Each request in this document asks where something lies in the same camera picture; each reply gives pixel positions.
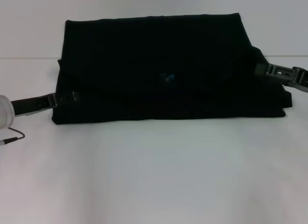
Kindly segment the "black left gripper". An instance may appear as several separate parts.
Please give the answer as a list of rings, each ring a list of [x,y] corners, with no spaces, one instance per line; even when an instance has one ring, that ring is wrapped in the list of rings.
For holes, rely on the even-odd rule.
[[[27,116],[51,108],[79,102],[77,92],[52,93],[44,96],[11,101],[15,116]]]

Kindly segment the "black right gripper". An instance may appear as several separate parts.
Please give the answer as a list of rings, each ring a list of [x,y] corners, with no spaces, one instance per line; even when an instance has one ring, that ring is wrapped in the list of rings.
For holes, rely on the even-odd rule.
[[[292,87],[302,92],[308,92],[308,71],[303,68],[296,66],[288,68],[279,65],[258,63],[255,68],[255,74],[281,79],[281,84],[284,86]]]

